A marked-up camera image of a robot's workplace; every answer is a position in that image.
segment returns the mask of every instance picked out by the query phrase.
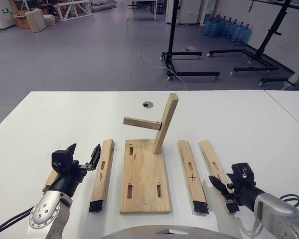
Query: wooden stick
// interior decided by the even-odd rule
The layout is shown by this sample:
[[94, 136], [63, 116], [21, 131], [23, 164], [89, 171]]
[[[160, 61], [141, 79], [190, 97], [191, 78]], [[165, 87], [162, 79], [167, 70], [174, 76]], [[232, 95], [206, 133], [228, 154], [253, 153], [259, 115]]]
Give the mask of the wooden stick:
[[161, 119], [161, 128], [157, 132], [156, 139], [154, 141], [154, 154], [158, 154], [161, 151], [161, 145], [163, 144], [164, 138], [166, 136], [171, 118], [173, 117], [175, 108], [178, 103], [178, 96], [175, 93], [171, 93], [168, 97], [167, 104], [164, 110], [163, 117]]
[[12, 5], [14, 11], [15, 11], [16, 13], [19, 14], [19, 9], [18, 9], [18, 7], [16, 6], [14, 0], [10, 0], [10, 2], [11, 2], [11, 5]]
[[207, 214], [207, 201], [197, 172], [196, 164], [189, 142], [179, 140], [178, 147], [185, 168], [186, 181], [189, 188], [191, 200], [194, 204], [194, 211]]
[[111, 175], [114, 142], [112, 139], [103, 141], [101, 157], [98, 163], [94, 188], [92, 191], [89, 212], [102, 210], [102, 203], [106, 200]]
[[53, 169], [48, 177], [48, 179], [45, 182], [45, 185], [42, 189], [43, 192], [46, 192], [46, 190], [49, 189], [49, 187], [54, 183], [54, 181], [59, 177], [59, 174], [55, 172]]
[[[215, 176], [216, 178], [219, 178], [219, 180], [227, 186], [228, 179], [218, 161], [218, 158], [209, 140], [203, 140], [199, 142], [199, 147], [204, 155], [205, 162], [209, 168], [210, 174], [212, 176]], [[222, 197], [222, 199], [224, 200], [226, 210], [228, 213], [234, 213], [236, 211], [239, 211], [237, 203], [235, 203], [233, 200], [225, 200], [224, 197]]]
[[160, 122], [154, 122], [154, 121], [148, 121], [148, 120], [136, 119], [130, 117], [124, 117], [123, 124], [142, 127], [142, 128], [150, 128], [155, 130], [160, 130], [161, 127]]

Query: table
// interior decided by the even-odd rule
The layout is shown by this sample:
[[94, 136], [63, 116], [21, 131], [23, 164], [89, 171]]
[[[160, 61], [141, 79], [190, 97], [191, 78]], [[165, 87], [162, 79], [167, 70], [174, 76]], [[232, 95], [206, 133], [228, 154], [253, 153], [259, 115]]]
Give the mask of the table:
[[[154, 2], [154, 13], [153, 13], [153, 17], [154, 20], [156, 20], [156, 13], [157, 13], [157, 0], [137, 0], [137, 1], [153, 1]], [[126, 0], [126, 21], [129, 20], [129, 2], [132, 2], [132, 4], [134, 4], [135, 1], [133, 0]]]
[[[100, 213], [88, 213], [96, 172], [88, 172], [73, 197], [63, 239], [97, 239], [144, 225], [182, 225], [249, 238], [254, 216], [246, 207], [229, 215], [215, 189], [198, 142], [209, 139], [223, 165], [248, 162], [257, 186], [275, 196], [299, 195], [299, 124], [265, 91], [190, 91], [179, 96], [163, 143], [172, 212], [120, 215], [126, 139], [154, 138], [156, 131], [123, 125], [123, 117], [160, 120], [170, 92], [31, 92], [0, 124], [0, 224], [36, 204], [51, 171], [51, 153], [77, 143], [74, 159], [90, 160], [97, 143], [115, 142], [108, 199]], [[154, 107], [145, 109], [142, 103]], [[193, 212], [176, 143], [188, 140], [203, 182], [210, 214]], [[1, 238], [22, 238], [27, 220]], [[258, 239], [272, 238], [263, 230]]]
[[266, 91], [299, 123], [299, 91]]

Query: horizontal wooden arm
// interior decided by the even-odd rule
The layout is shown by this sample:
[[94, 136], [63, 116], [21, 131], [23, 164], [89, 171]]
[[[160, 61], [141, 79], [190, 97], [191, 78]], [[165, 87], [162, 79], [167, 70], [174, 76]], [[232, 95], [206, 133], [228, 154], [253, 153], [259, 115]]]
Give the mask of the horizontal wooden arm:
[[161, 127], [161, 122], [154, 122], [130, 117], [124, 117], [123, 124], [155, 130], [160, 130]]

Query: metal rack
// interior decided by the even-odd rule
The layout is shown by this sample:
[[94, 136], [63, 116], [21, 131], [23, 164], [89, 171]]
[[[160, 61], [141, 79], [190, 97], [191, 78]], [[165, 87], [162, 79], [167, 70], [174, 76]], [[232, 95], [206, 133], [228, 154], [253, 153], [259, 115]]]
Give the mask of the metal rack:
[[174, 35], [175, 35], [175, 26], [176, 26], [176, 18], [177, 18], [177, 10], [179, 9], [179, 0], [174, 0], [173, 6], [173, 15], [171, 21], [171, 30], [169, 37], [169, 46], [168, 52], [162, 52], [161, 61], [164, 61], [166, 70], [167, 80], [170, 80], [174, 73], [178, 76], [214, 76], [213, 80], [216, 80], [219, 76], [219, 71], [185, 71], [185, 72], [177, 72], [172, 62], [173, 56], [196, 56], [196, 59], [199, 59], [199, 56], [202, 55], [201, 51], [192, 51], [192, 52], [173, 52], [173, 43], [174, 43]]
[[267, 60], [264, 60], [262, 58], [265, 48], [270, 41], [273, 34], [281, 36], [281, 33], [277, 32], [280, 24], [282, 23], [285, 15], [287, 14], [286, 10], [289, 7], [292, 0], [286, 0], [284, 2], [284, 5], [280, 9], [273, 25], [268, 30], [267, 36], [265, 37], [263, 43], [261, 44], [260, 48], [257, 50], [257, 52], [254, 54], [246, 49], [232, 49], [232, 50], [214, 50], [209, 51], [207, 53], [207, 56], [211, 57], [214, 54], [217, 53], [229, 53], [229, 52], [242, 52], [244, 55], [249, 56], [251, 58], [250, 61], [248, 61], [249, 64], [252, 64], [253, 61], [257, 61], [260, 64], [263, 65], [263, 67], [235, 67], [232, 72], [230, 72], [230, 76], [234, 76], [236, 72], [240, 71], [271, 71], [271, 70], [278, 70], [279, 67], [273, 65], [272, 63], [268, 62]]

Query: white electrical cord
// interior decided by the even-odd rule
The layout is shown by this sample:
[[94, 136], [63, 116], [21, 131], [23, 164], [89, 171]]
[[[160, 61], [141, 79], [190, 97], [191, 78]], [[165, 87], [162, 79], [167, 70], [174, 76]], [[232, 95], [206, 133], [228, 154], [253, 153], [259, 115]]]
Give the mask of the white electrical cord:
[[145, 46], [147, 45], [148, 42], [154, 40], [155, 38], [162, 37], [162, 36], [165, 35], [166, 33], [167, 33], [167, 31], [164, 32], [162, 35], [159, 35], [159, 36], [155, 36], [155, 37], [150, 38], [150, 39], [147, 40], [141, 47], [139, 47], [139, 48], [138, 48], [138, 59], [139, 59], [140, 61], [144, 62], [144, 63], [146, 63], [146, 62], [148, 61], [148, 62], [150, 63], [150, 65], [151, 65], [153, 68], [155, 68], [155, 69], [157, 69], [157, 68], [165, 68], [166, 70], [170, 71], [170, 72], [173, 73], [173, 74], [174, 74], [180, 81], [183, 82], [183, 84], [184, 84], [184, 86], [185, 86], [185, 89], [186, 89], [187, 91], [189, 91], [189, 89], [187, 88], [185, 82], [184, 82], [178, 75], [176, 75], [175, 72], [171, 71], [170, 69], [168, 69], [168, 68], [165, 67], [165, 66], [154, 66], [153, 63], [152, 63], [149, 59], [147, 59], [146, 57], [144, 57], [144, 55], [143, 55], [143, 54], [141, 53], [141, 51], [140, 51], [140, 49], [142, 49], [143, 47], [145, 47]]

